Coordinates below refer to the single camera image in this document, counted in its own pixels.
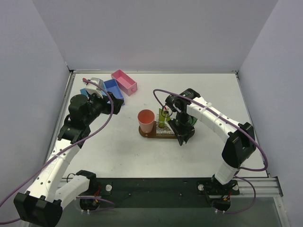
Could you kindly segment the clear textured plastic box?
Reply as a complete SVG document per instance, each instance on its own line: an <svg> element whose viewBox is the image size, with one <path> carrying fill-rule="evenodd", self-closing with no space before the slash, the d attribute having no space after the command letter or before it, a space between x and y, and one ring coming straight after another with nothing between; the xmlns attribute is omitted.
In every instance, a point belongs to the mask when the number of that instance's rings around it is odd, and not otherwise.
<svg viewBox="0 0 303 227"><path fill-rule="evenodd" d="M160 121L159 114L156 114L156 135L164 137L175 137L175 133L169 126L168 122L166 120L163 122Z"/></svg>

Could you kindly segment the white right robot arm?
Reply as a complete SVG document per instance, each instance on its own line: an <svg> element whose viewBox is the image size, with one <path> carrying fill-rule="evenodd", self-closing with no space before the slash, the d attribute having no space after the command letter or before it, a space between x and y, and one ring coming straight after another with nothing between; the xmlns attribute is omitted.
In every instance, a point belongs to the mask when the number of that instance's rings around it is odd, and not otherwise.
<svg viewBox="0 0 303 227"><path fill-rule="evenodd" d="M229 183L242 163L256 150L256 145L247 137L255 139L250 123L241 124L228 118L193 89L189 88L178 96L169 95L165 104L176 113L176 117L168 123L180 145L187 143L194 135L194 120L202 122L225 143L222 151L223 163L214 175L220 184Z"/></svg>

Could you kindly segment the green plastic cup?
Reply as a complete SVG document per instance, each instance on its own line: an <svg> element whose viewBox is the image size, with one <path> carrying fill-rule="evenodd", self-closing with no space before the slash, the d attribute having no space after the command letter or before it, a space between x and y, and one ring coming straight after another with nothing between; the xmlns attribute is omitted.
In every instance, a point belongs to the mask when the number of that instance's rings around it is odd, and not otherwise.
<svg viewBox="0 0 303 227"><path fill-rule="evenodd" d="M190 119L189 119L189 123L191 126L194 126L197 122L197 118L191 116Z"/></svg>

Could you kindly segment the pink plastic cup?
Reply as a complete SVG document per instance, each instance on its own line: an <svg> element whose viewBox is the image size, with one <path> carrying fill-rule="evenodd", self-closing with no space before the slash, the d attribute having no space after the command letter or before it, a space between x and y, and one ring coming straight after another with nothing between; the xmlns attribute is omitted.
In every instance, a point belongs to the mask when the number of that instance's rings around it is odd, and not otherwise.
<svg viewBox="0 0 303 227"><path fill-rule="evenodd" d="M138 122L141 130L144 133L150 133L153 129L153 124L155 121L155 114L153 111L144 109L138 113Z"/></svg>

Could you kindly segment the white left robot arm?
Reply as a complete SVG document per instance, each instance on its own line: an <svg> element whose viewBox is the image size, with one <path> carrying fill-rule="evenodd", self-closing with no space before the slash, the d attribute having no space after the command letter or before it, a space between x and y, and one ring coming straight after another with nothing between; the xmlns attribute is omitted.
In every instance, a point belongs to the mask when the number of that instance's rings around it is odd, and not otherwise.
<svg viewBox="0 0 303 227"><path fill-rule="evenodd" d="M94 195L100 190L96 174L80 170L64 187L58 185L72 159L82 148L83 138L90 134L90 124L100 114L118 114L123 100L112 93L100 97L93 93L71 98L68 115L60 129L47 165L39 172L25 193L17 193L14 205L22 221L43 227L54 227L63 209L77 196Z"/></svg>

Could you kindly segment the yellow green toothpaste tube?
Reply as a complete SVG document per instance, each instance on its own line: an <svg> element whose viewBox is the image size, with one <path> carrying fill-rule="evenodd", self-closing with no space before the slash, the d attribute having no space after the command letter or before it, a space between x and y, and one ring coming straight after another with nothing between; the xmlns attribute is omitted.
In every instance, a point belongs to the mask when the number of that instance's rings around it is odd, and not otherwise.
<svg viewBox="0 0 303 227"><path fill-rule="evenodd" d="M163 128L165 125L166 114L162 109L159 109L158 127Z"/></svg>
<svg viewBox="0 0 303 227"><path fill-rule="evenodd" d="M171 120L172 113L169 113L168 111L165 112L165 122L168 122Z"/></svg>

